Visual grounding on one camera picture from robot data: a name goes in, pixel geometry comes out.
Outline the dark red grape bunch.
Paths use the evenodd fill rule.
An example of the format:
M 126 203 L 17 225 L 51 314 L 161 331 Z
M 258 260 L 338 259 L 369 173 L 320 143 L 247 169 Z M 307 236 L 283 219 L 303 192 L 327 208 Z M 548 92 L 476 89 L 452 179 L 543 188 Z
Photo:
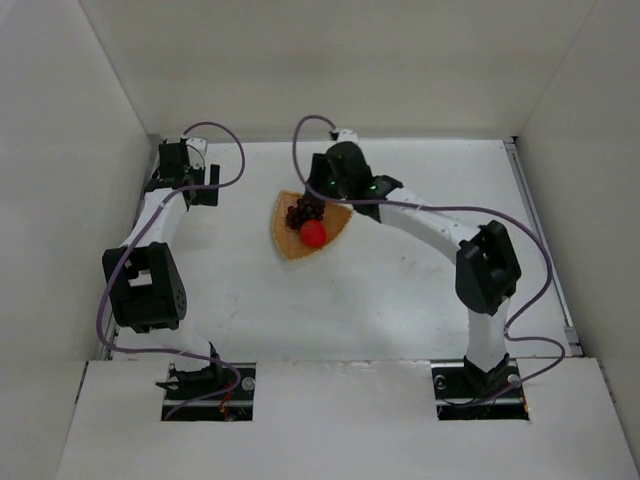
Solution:
M 294 205 L 287 208 L 285 216 L 286 226 L 294 231 L 310 220 L 321 221 L 325 212 L 325 203 L 311 197 L 298 198 Z

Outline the red fake apple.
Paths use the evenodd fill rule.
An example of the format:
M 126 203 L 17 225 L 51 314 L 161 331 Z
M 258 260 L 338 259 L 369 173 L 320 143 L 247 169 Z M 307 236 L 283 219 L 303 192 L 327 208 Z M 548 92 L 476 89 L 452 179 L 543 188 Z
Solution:
M 302 224 L 299 237 L 302 244 L 309 248 L 322 248 L 327 242 L 327 233 L 322 222 L 314 219 Z

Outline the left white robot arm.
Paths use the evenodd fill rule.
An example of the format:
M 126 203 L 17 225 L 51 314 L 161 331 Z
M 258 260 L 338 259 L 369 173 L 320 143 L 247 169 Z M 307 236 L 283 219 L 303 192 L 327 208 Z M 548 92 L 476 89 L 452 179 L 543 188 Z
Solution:
M 111 289 L 110 301 L 118 326 L 149 334 L 160 348 L 216 358 L 212 343 L 200 337 L 186 320 L 187 294 L 170 245 L 180 220 L 193 206 L 215 207 L 216 190 L 188 190 L 165 198 L 186 185 L 213 185 L 220 167 L 207 165 L 203 139 L 162 141 L 158 164 L 144 189 L 142 211 L 133 231 L 118 248 L 102 256 L 110 277 L 128 248 L 138 239 Z

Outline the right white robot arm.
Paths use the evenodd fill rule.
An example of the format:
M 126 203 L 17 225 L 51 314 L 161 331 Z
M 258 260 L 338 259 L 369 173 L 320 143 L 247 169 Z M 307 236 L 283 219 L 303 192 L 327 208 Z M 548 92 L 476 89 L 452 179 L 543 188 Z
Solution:
M 306 191 L 349 201 L 359 214 L 411 235 L 452 262 L 455 293 L 468 310 L 467 381 L 478 398 L 497 392 L 508 377 L 504 330 L 521 277 L 505 226 L 495 220 L 469 225 L 427 208 L 399 180 L 373 174 L 351 141 L 312 156 Z

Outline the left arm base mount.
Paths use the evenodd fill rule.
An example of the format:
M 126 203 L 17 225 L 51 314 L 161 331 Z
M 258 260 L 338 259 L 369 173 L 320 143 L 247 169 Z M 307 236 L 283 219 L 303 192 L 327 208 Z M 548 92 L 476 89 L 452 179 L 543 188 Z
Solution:
M 197 371 L 170 365 L 167 379 L 156 383 L 164 391 L 161 420 L 169 422 L 249 422 L 256 393 L 255 363 L 227 367 L 210 365 Z

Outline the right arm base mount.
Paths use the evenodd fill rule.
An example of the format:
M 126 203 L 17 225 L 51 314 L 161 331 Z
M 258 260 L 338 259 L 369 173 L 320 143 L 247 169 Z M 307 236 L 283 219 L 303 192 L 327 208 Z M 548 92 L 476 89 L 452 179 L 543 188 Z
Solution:
M 485 374 L 465 359 L 432 362 L 437 418 L 441 421 L 529 420 L 515 360 Z

